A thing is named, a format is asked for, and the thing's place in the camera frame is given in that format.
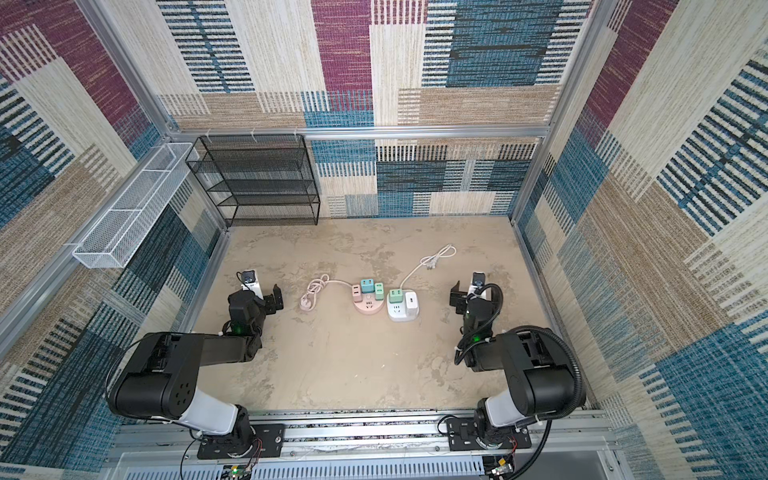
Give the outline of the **white usb charger plug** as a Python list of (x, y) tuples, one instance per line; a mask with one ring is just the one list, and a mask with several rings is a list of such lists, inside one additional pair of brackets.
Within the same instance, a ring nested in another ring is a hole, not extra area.
[(405, 309), (407, 316), (417, 316), (419, 313), (419, 302), (415, 291), (404, 292)]

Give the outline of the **green usb charger plug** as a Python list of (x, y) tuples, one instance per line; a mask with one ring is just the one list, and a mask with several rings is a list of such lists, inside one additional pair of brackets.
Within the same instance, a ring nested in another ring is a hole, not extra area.
[(376, 301), (383, 301), (385, 298), (384, 285), (382, 283), (374, 284), (374, 296)]

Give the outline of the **pink usb charger plug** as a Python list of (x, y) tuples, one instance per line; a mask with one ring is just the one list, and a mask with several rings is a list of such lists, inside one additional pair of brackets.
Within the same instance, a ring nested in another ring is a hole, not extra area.
[(363, 301), (363, 293), (359, 284), (352, 286), (352, 299), (354, 303), (360, 303)]

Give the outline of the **teal usb charger plug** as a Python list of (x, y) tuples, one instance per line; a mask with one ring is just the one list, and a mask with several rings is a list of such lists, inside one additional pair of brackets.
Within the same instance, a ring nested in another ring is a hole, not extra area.
[(371, 294), (375, 292), (375, 282), (373, 279), (361, 279), (360, 289), (363, 294)]

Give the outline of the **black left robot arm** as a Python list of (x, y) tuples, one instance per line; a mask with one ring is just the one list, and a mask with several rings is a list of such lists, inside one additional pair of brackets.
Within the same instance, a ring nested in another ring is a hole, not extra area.
[(277, 458), (285, 426), (254, 426), (248, 410), (198, 386), (205, 366), (247, 363), (262, 348), (267, 316), (284, 308), (281, 289), (259, 297), (250, 289), (228, 296), (230, 319), (220, 334), (156, 332), (145, 335), (107, 394), (122, 417), (182, 425), (198, 434), (200, 460)]

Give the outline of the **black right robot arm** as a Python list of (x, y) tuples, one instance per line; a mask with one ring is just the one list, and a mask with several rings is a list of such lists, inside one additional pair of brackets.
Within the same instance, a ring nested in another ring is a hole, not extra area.
[(585, 378), (576, 354), (553, 330), (523, 325), (495, 334), (504, 296), (501, 288), (474, 281), (456, 284), (449, 305), (462, 316), (454, 363), (476, 373), (501, 371), (503, 390), (481, 399), (470, 420), (450, 420), (448, 435), (462, 449), (528, 448), (527, 428), (569, 416), (586, 401)]

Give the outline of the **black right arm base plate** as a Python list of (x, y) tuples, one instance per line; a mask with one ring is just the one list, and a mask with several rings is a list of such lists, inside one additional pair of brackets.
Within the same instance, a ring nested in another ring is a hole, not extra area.
[(523, 431), (512, 430), (510, 435), (503, 435), (498, 440), (483, 440), (473, 418), (445, 415), (436, 425), (438, 432), (448, 439), (451, 451), (513, 450), (532, 447), (530, 435)]

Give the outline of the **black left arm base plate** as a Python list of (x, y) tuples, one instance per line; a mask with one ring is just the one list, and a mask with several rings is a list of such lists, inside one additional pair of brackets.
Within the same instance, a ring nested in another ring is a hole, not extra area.
[(234, 435), (203, 436), (198, 460), (277, 458), (285, 433), (284, 424), (251, 424), (243, 439)]

